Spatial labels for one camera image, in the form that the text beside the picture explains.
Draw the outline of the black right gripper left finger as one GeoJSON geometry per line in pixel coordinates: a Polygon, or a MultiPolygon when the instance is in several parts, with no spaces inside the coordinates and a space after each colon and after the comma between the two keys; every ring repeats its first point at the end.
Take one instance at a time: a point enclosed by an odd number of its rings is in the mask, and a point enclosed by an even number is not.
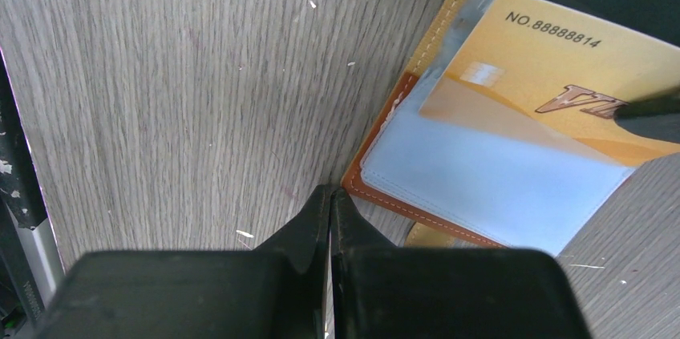
{"type": "Polygon", "coordinates": [[[321,338],[332,188],[241,251],[100,251],[59,286],[39,338],[321,338]]]}

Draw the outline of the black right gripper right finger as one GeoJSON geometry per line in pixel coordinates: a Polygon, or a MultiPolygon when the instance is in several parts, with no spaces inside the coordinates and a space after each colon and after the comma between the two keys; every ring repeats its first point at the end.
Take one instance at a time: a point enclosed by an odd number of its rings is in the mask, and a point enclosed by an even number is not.
{"type": "Polygon", "coordinates": [[[560,265],[532,249],[392,244],[344,190],[330,209],[338,338],[588,338],[560,265]]]}

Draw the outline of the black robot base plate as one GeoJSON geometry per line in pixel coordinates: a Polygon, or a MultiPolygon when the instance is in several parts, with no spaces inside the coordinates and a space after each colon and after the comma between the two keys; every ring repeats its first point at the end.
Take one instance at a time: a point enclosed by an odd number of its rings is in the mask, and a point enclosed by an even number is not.
{"type": "Polygon", "coordinates": [[[1,336],[28,338],[64,270],[24,134],[1,67],[1,336]]]}

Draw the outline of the brown leather card holder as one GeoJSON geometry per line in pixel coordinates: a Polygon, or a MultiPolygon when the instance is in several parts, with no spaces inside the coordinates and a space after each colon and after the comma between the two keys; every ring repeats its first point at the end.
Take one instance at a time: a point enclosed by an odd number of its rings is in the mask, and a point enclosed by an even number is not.
{"type": "Polygon", "coordinates": [[[557,255],[633,169],[426,119],[419,109],[491,0],[444,0],[342,178],[351,194],[446,236],[557,255]]]}

